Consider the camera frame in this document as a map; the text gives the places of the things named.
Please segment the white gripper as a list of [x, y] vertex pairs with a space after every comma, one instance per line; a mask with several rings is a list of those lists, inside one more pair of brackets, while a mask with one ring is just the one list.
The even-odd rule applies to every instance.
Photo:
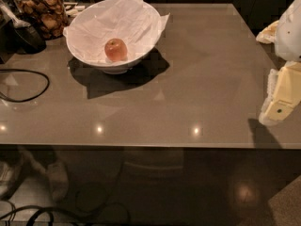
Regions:
[[275, 43], [276, 55], [287, 61], [279, 71], [270, 71], [259, 116], [261, 124], [274, 126], [285, 121], [301, 102], [301, 63], [294, 62], [301, 61], [301, 0], [293, 0], [279, 21], [265, 27], [256, 41]]

